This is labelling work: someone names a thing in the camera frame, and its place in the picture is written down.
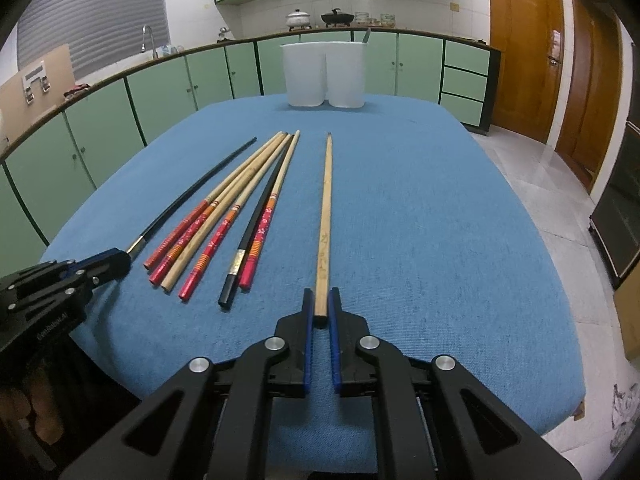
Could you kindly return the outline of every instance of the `faucet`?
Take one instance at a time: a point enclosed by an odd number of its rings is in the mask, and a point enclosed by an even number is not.
[[[151,30],[151,26],[150,25],[144,25],[142,27],[142,52],[146,52],[145,49],[145,35],[146,35],[146,30],[149,29],[149,34],[151,34],[151,47],[154,50],[153,51],[153,58],[154,59],[158,59],[158,53],[156,52],[156,40],[154,40],[154,32]]]

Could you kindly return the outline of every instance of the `window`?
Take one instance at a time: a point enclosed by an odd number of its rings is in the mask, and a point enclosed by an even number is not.
[[[145,24],[156,46],[169,43],[164,0],[33,0],[18,20],[18,68],[68,43],[79,79],[139,53]]]

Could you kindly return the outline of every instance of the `tile floor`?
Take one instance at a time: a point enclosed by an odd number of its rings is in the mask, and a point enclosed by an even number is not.
[[[473,135],[520,197],[556,264],[569,299],[586,385],[582,420],[568,418],[544,438],[582,475],[597,480],[632,423],[640,419],[640,371],[625,359],[613,290],[588,233],[594,204],[578,179],[548,146],[492,126]],[[270,480],[302,480],[271,472]]]

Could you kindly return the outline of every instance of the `table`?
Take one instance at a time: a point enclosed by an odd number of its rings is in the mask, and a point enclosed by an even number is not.
[[[539,433],[564,420],[584,397],[582,362],[568,301],[526,210],[444,108],[393,96],[366,101],[357,110],[292,108],[283,95],[214,104],[135,155],[76,212],[43,260],[125,249],[175,196],[250,137],[260,146],[278,130],[301,131],[250,294],[238,294],[230,313],[216,304],[266,178],[188,304],[176,291],[153,289],[142,267],[223,172],[164,226],[126,279],[97,289],[87,321],[72,334],[79,346],[144,397],[194,356],[226,360],[273,335],[276,321],[297,311],[304,287],[315,283],[331,131],[330,285],[340,288],[343,308],[365,316],[371,333],[407,355],[455,356]],[[334,395],[328,348],[327,330],[315,330],[310,395],[274,402],[269,461],[373,471],[370,403]]]

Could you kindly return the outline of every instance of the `metal screw cap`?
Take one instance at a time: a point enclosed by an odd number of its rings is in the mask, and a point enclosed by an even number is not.
[[[281,337],[270,337],[264,342],[267,350],[280,350],[284,347],[284,339]]]
[[[380,339],[374,335],[366,335],[363,338],[360,338],[360,346],[367,350],[373,350],[380,346]]]
[[[456,360],[453,357],[449,357],[448,355],[441,355],[436,359],[436,366],[440,370],[453,370],[453,367],[456,365]]]
[[[189,362],[189,370],[199,374],[209,368],[209,360],[204,357],[196,357]]]

